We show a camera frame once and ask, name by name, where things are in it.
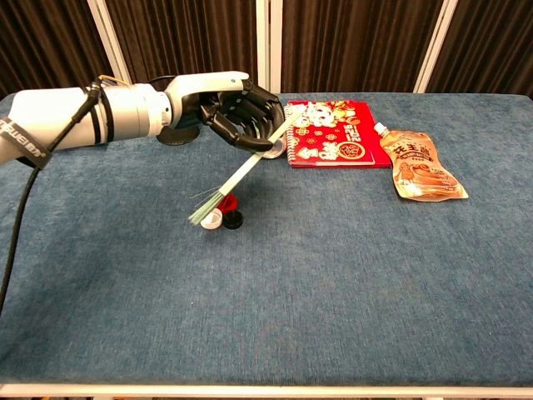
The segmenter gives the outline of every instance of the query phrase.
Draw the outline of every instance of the table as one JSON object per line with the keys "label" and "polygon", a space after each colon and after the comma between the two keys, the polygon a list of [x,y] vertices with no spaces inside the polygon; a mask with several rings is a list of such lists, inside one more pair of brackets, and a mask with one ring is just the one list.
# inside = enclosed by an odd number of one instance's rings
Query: table
{"label": "table", "polygon": [[[346,98],[390,128],[427,131],[470,199],[401,200],[390,170],[261,161],[234,192],[242,227],[208,232],[187,222],[192,195],[248,155],[205,128],[181,147],[145,138],[58,152],[27,205],[0,320],[0,395],[76,383],[533,397],[533,103],[281,95]],[[0,167],[2,264],[28,174]]]}

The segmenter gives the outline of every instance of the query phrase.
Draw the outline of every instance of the bottle cap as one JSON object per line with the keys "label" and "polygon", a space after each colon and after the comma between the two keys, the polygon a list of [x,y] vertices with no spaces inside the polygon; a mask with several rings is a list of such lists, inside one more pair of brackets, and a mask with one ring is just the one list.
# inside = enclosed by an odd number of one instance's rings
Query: bottle cap
{"label": "bottle cap", "polygon": [[222,214],[229,213],[230,211],[237,210],[239,201],[233,193],[228,193],[222,201],[217,205],[217,208],[222,211]]}
{"label": "bottle cap", "polygon": [[264,158],[278,158],[280,157],[286,150],[286,136],[283,135],[281,138],[277,139],[274,142],[274,146],[272,148],[265,152],[263,154]]}
{"label": "bottle cap", "polygon": [[374,125],[374,130],[377,132],[378,135],[380,135],[382,138],[386,136],[386,132],[388,129],[385,125],[383,125],[381,122],[378,122],[376,125]]}
{"label": "bottle cap", "polygon": [[237,229],[242,225],[242,214],[237,210],[224,214],[222,223],[228,229]]}
{"label": "bottle cap", "polygon": [[202,225],[202,227],[205,229],[217,229],[222,225],[222,211],[220,211],[218,208],[215,208],[213,211],[207,214],[207,217],[202,219],[200,225]]}

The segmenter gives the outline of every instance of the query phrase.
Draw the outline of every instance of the red notebook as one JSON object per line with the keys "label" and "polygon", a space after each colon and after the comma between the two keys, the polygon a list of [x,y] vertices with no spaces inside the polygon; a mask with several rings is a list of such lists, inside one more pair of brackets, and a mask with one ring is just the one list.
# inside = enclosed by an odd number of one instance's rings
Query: red notebook
{"label": "red notebook", "polygon": [[374,132],[368,104],[290,101],[306,111],[287,131],[287,158],[293,168],[388,168],[391,160]]}

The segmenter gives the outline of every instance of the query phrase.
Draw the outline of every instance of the wire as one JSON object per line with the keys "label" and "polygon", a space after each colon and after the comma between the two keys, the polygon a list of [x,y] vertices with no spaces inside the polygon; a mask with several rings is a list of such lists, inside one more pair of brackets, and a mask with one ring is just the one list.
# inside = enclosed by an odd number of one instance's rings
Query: wire
{"label": "wire", "polygon": [[[91,85],[91,90],[87,95],[87,99],[80,108],[74,113],[71,120],[66,127],[56,136],[56,138],[47,146],[47,149],[53,152],[57,145],[68,135],[68,133],[79,123],[83,117],[95,106],[100,98],[102,90],[102,79],[98,77]],[[33,184],[37,179],[37,175],[41,170],[35,167],[32,174],[27,179],[26,187],[22,191],[20,202],[18,203],[17,216],[15,217],[15,223],[13,224],[13,232],[11,236],[11,243],[9,245],[9,253],[7,254],[6,269],[3,274],[2,286],[0,287],[0,316],[2,316],[3,304],[6,301],[7,287],[11,280],[11,272],[13,270],[13,264],[15,263],[15,254],[17,252],[18,235],[20,233],[20,227],[22,225],[22,215],[24,214],[24,208],[26,207],[27,198],[30,195]]]}
{"label": "wire", "polygon": [[163,79],[174,79],[177,75],[161,75],[160,77],[153,77],[148,81],[148,83],[154,83],[157,81],[162,81]]}
{"label": "wire", "polygon": [[130,84],[126,81],[123,81],[121,79],[118,79],[117,77],[110,77],[109,75],[100,75],[98,76],[100,79],[107,79],[109,81],[114,81],[116,83],[121,83],[122,85],[125,85],[125,86],[130,86]]}

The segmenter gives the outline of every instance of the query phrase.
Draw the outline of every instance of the robotic hand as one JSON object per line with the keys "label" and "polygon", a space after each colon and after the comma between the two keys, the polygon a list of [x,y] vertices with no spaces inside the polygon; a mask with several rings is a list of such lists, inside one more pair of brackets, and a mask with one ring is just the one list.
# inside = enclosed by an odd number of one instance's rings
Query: robotic hand
{"label": "robotic hand", "polygon": [[[85,101],[86,93],[86,88],[76,87],[18,92],[8,118],[48,146]],[[57,149],[156,136],[164,127],[204,123],[232,146],[264,152],[272,147],[267,139],[284,119],[277,96],[255,86],[247,73],[180,75],[164,92],[144,83],[103,87],[97,105]],[[0,136],[0,164],[23,156],[19,147]]]}

